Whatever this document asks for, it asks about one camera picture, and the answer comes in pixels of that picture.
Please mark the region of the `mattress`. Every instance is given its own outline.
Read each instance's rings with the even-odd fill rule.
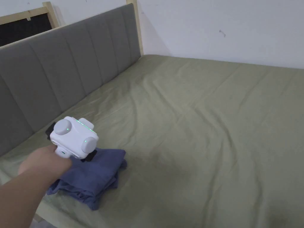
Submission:
[[[98,211],[59,192],[37,214],[58,228],[303,226],[303,88],[303,70],[143,56],[56,119],[87,118],[98,147],[127,151],[118,189]],[[0,158],[2,183],[46,127]]]

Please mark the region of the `gray headboard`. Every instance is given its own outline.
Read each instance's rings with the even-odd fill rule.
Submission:
[[[0,48],[0,155],[139,57],[133,4]]]

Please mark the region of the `wooden post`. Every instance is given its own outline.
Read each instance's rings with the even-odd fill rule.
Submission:
[[[126,0],[126,2],[127,2],[127,4],[133,3],[133,5],[134,5],[135,19],[136,19],[136,27],[137,27],[138,41],[139,41],[139,48],[140,48],[140,54],[143,55],[143,42],[142,42],[142,39],[141,39],[140,23],[139,23],[139,14],[138,14],[138,8],[137,8],[137,0]]]
[[[44,7],[46,7],[48,9],[47,16],[51,23],[52,29],[59,27],[59,23],[57,21],[56,14],[55,14],[55,11],[53,9],[51,2],[43,2],[42,4]]]

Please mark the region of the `hand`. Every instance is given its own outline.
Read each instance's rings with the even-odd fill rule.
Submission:
[[[45,172],[46,175],[51,175],[55,181],[72,165],[69,158],[62,158],[55,154],[56,148],[54,144],[38,148],[22,162],[18,173],[21,174],[28,170]]]

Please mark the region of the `wooden window frame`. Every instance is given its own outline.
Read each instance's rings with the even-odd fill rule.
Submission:
[[[31,17],[38,16],[41,14],[47,14],[49,18],[52,29],[59,27],[58,20],[55,15],[55,11],[52,7],[51,2],[43,2],[43,7],[23,11],[20,13],[14,13],[6,16],[0,17],[0,25],[7,24],[14,21],[19,21],[23,19],[30,20]]]

